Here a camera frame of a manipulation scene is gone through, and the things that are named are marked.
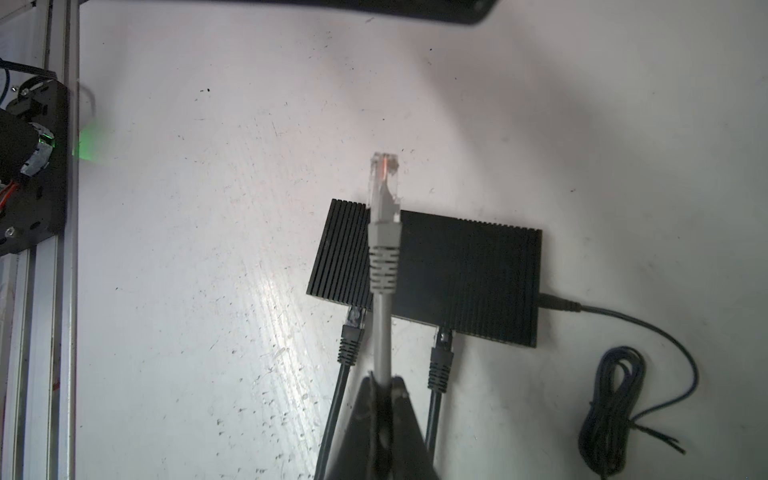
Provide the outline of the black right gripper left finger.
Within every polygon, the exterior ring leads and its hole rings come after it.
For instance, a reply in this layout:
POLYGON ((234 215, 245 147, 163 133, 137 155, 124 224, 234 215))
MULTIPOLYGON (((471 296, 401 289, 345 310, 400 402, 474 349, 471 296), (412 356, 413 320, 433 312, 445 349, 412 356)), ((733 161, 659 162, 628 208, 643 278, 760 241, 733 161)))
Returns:
POLYGON ((335 459, 324 479, 375 479, 378 385, 371 375, 358 389, 353 410, 335 459))

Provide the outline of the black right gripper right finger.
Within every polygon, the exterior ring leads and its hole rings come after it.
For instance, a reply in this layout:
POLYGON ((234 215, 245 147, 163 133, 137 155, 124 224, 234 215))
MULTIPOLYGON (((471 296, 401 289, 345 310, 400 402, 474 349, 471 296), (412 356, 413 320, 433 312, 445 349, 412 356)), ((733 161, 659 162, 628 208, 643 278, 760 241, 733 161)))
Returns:
POLYGON ((401 377, 391 384, 393 479, 438 479, 424 443, 409 392, 401 377))

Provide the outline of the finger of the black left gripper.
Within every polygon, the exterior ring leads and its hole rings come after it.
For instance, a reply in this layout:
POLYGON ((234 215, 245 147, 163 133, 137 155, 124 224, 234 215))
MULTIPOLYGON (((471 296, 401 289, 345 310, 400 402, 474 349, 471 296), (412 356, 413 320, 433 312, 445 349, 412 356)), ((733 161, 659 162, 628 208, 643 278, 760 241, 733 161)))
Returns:
POLYGON ((497 0, 246 0, 252 5, 281 5, 330 9, 418 19, 457 25, 477 25, 497 0))

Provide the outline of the black network switch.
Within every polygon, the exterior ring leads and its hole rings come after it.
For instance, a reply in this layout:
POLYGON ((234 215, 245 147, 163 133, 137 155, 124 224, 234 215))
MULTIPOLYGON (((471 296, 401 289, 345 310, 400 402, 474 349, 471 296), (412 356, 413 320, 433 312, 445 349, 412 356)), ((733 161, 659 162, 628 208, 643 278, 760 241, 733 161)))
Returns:
MULTIPOLYGON (((396 317, 534 348, 542 231, 414 211, 401 214, 396 317)), ((330 204, 307 293, 370 308, 365 204, 330 204)))

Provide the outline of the black power adapter with cable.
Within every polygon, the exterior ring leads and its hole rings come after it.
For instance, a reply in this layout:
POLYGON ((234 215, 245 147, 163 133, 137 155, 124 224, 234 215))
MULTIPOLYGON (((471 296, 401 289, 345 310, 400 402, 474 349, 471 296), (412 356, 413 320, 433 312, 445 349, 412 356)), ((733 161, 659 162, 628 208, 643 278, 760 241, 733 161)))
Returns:
POLYGON ((626 466, 629 436, 633 430, 659 440, 684 455, 686 450, 678 439, 643 426, 639 420, 688 399, 697 390, 700 373, 688 349, 659 327, 615 310, 584 305, 544 293, 538 296, 538 306, 553 311, 585 312, 611 317, 645 328, 676 347, 692 370, 691 385, 684 393, 636 413, 634 408, 647 373, 646 360, 639 350, 631 346, 607 350, 596 369, 589 410, 578 436, 578 451, 587 467, 601 479, 611 479, 620 474, 626 466))

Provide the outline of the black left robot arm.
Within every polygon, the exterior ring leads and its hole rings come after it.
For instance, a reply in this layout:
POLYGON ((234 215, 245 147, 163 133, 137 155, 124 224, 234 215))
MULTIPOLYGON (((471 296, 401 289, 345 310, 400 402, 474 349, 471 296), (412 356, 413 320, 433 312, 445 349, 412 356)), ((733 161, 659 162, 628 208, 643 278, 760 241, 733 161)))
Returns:
MULTIPOLYGON (((476 25, 491 12, 493 1, 438 0, 275 0, 275 5, 323 8, 341 11, 382 14, 460 25, 476 25)), ((37 175, 48 163, 67 129, 48 129, 33 125, 23 117, 1 112, 1 197, 37 175)))

